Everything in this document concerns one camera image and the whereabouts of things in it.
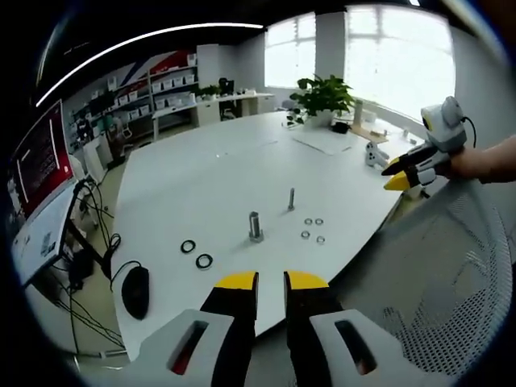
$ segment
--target window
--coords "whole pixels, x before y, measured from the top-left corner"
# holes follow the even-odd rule
[[[399,6],[349,6],[344,79],[359,98],[422,121],[424,106],[455,94],[447,20]]]
[[[315,15],[285,20],[265,35],[265,86],[297,88],[299,78],[314,78]]]

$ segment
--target computer mouse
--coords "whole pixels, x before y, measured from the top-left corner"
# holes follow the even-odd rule
[[[143,320],[148,311],[148,270],[142,266],[132,268],[122,283],[122,301],[127,312]]]

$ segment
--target flower pot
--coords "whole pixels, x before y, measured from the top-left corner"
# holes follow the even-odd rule
[[[306,123],[311,127],[330,127],[335,112],[331,110],[318,111],[315,117],[309,117]]]

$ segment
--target ceiling light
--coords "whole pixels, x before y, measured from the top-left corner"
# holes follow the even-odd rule
[[[173,32],[173,31],[180,31],[180,30],[191,30],[193,28],[204,28],[204,27],[242,27],[242,28],[263,28],[264,26],[261,26],[260,24],[246,24],[246,23],[200,23],[200,24],[188,24],[186,26],[178,26],[178,27],[170,27],[165,28],[163,30],[158,30],[154,32],[149,32],[147,34],[143,34],[140,36],[136,36],[135,38],[131,38],[129,40],[124,40],[122,43],[118,43],[113,47],[109,47],[105,49],[104,51],[98,53],[97,55],[92,56],[88,60],[84,61],[80,65],[78,65],[75,69],[70,71],[68,74],[66,74],[64,77],[62,77],[54,86],[52,86],[47,93],[44,94],[43,97],[35,104],[35,107],[38,107],[41,105],[41,103],[47,99],[47,97],[55,90],[57,89],[64,81],[66,81],[68,78],[70,78],[73,74],[75,74],[80,69],[83,69],[85,66],[89,65],[94,60],[100,58],[101,56],[106,55],[109,52],[112,52],[116,50],[117,48],[121,48],[122,46],[125,46],[126,44],[133,43],[136,40],[141,40],[145,38],[150,38],[151,36],[159,35],[159,34],[165,34],[167,32]]]

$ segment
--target computer screen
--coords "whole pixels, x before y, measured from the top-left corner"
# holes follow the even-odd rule
[[[17,147],[10,167],[25,218],[54,189],[73,177],[63,132],[61,101],[32,126]]]

